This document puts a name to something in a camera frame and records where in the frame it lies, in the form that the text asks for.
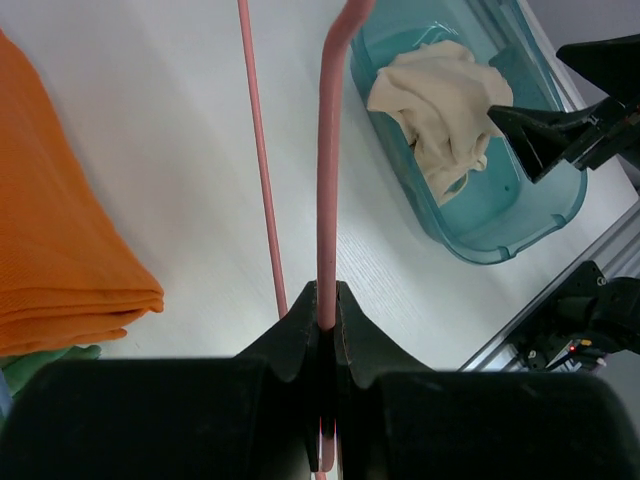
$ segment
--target pink rod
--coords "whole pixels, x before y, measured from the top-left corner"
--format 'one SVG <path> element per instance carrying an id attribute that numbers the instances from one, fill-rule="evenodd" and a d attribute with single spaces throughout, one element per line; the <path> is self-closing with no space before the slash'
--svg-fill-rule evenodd
<path id="1" fill-rule="evenodd" d="M 336 324 L 336 245 L 338 235 L 338 157 L 342 76 L 349 42 L 362 27 L 375 0 L 348 0 L 333 22 L 322 50 L 318 119 L 318 325 Z"/>
<path id="2" fill-rule="evenodd" d="M 282 275 L 280 247 L 278 245 L 276 215 L 274 213 L 273 198 L 271 196 L 269 165 L 267 163 L 267 149 L 264 142 L 264 130 L 262 128 L 260 95 L 258 93 L 258 77 L 256 74 L 256 62 L 253 54 L 251 19 L 249 17 L 249 5 L 247 0 L 238 0 L 238 13 L 240 14 L 240 30 L 242 32 L 242 45 L 244 47 L 244 62 L 247 66 L 249 98 L 251 100 L 251 114 L 253 115 L 253 131 L 256 137 L 258 168 L 260 169 L 262 203 L 264 205 L 264 216 L 267 222 L 267 239 L 269 241 L 269 255 L 271 256 L 271 270 L 273 272 L 273 283 L 276 290 L 276 304 L 278 306 L 278 315 L 280 316 L 280 318 L 282 318 L 287 313 L 287 298 L 284 287 L 284 277 Z"/>

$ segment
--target towel fold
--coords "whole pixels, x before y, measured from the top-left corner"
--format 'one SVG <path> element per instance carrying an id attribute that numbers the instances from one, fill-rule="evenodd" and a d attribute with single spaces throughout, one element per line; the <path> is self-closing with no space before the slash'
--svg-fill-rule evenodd
<path id="1" fill-rule="evenodd" d="M 470 170 L 484 170 L 492 136 L 502 136 L 487 111 L 513 104 L 498 70 L 478 65 L 450 40 L 420 45 L 378 71 L 367 108 L 386 112 L 402 129 L 438 205 L 465 186 Z"/>
<path id="2" fill-rule="evenodd" d="M 0 356 L 123 337 L 163 291 L 94 198 L 39 76 L 0 31 Z"/>

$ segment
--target orange fabric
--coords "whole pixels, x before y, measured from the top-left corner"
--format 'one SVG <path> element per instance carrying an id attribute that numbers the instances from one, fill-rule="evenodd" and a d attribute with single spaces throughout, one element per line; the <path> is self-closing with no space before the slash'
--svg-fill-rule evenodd
<path id="1" fill-rule="evenodd" d="M 0 31 L 0 356 L 113 340 L 163 308 L 96 201 L 35 69 Z"/>

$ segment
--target cream towel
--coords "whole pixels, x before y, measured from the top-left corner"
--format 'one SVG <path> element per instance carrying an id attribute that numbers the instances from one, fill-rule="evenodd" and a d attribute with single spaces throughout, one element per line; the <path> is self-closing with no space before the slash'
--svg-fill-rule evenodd
<path id="1" fill-rule="evenodd" d="M 484 170 L 491 105 L 513 105 L 513 93 L 493 67 L 478 65 L 462 45 L 446 40 L 398 55 L 371 89 L 367 108 L 386 112 L 414 150 L 438 205 L 466 185 L 469 170 Z"/>

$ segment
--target tabletop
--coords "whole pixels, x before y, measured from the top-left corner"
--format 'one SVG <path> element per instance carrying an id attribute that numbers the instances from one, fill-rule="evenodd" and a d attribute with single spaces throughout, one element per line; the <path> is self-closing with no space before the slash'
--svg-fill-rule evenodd
<path id="1" fill-rule="evenodd" d="M 340 0 L 251 2 L 289 304 L 315 278 L 318 79 Z M 236 2 L 9 0 L 95 194 L 166 291 L 106 357 L 227 356 L 276 320 Z M 637 199 L 617 161 L 578 216 L 474 266 L 420 229 L 345 70 L 338 277 L 419 360 L 460 367 Z"/>

